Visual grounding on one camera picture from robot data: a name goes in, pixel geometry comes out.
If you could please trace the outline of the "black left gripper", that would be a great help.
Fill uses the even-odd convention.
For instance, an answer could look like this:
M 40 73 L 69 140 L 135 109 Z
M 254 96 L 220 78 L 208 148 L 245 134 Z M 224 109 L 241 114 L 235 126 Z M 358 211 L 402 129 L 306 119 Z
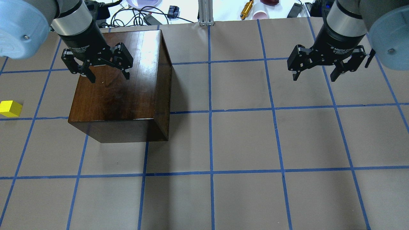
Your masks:
M 96 82 L 96 77 L 89 66 L 82 66 L 76 60 L 88 62 L 92 66 L 108 65 L 121 70 L 126 80 L 130 79 L 129 69 L 133 67 L 134 59 L 122 42 L 114 46 L 107 44 L 102 32 L 92 22 L 85 31 L 77 35 L 62 35 L 62 41 L 67 45 L 61 56 L 70 72 L 80 72 L 91 83 Z

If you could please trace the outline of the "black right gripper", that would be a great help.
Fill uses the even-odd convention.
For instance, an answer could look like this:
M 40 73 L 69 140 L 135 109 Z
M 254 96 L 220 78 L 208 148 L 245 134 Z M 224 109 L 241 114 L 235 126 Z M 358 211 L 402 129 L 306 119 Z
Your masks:
M 293 80 L 297 81 L 302 71 L 316 65 L 335 66 L 330 74 L 331 82 L 345 72 L 356 71 L 367 54 L 359 44 L 362 38 L 362 35 L 340 35 L 324 24 L 310 48 L 298 44 L 288 57 L 287 67 L 292 71 Z

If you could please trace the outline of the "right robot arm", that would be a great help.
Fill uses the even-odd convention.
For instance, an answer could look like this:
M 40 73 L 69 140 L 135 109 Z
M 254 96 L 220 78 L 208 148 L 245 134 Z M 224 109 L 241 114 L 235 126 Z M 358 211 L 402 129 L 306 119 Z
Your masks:
M 345 72 L 354 72 L 364 61 L 366 52 L 359 45 L 369 35 L 370 56 L 393 70 L 408 70 L 408 17 L 407 0 L 336 0 L 311 48 L 298 44 L 287 60 L 293 80 L 300 73 L 317 65 L 335 66 L 330 75 L 332 82 Z

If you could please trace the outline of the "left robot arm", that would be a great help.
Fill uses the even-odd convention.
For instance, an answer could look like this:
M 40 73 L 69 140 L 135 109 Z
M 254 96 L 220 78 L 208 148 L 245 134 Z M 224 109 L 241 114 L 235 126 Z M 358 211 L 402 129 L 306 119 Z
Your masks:
M 107 44 L 83 0 L 2 0 L 0 19 L 2 57 L 31 58 L 53 29 L 67 45 L 61 59 L 72 74 L 95 83 L 90 66 L 107 65 L 130 78 L 134 60 L 127 47 Z

